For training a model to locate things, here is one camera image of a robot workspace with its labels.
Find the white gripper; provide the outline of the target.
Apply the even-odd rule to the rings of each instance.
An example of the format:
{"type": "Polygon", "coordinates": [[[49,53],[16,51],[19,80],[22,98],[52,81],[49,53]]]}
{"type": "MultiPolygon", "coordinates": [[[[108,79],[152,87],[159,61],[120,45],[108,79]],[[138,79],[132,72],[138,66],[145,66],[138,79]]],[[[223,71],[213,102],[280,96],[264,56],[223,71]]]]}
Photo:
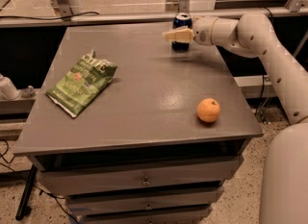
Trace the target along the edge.
{"type": "Polygon", "coordinates": [[[211,16],[193,16],[192,17],[192,29],[174,29],[163,33],[163,37],[167,41],[175,41],[179,43],[190,43],[194,41],[200,45],[211,46],[211,35],[217,17],[211,16]]]}

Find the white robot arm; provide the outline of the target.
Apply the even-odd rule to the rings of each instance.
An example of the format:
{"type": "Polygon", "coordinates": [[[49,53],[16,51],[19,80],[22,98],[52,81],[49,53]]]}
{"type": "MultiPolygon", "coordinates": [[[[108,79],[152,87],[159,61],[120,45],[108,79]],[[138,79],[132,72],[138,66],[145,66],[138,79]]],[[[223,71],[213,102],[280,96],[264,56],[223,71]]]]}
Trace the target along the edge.
{"type": "Polygon", "coordinates": [[[270,20],[262,13],[239,19],[197,17],[191,27],[172,29],[164,38],[260,59],[290,126],[269,144],[259,224],[308,224],[308,72],[279,41],[270,20]]]}

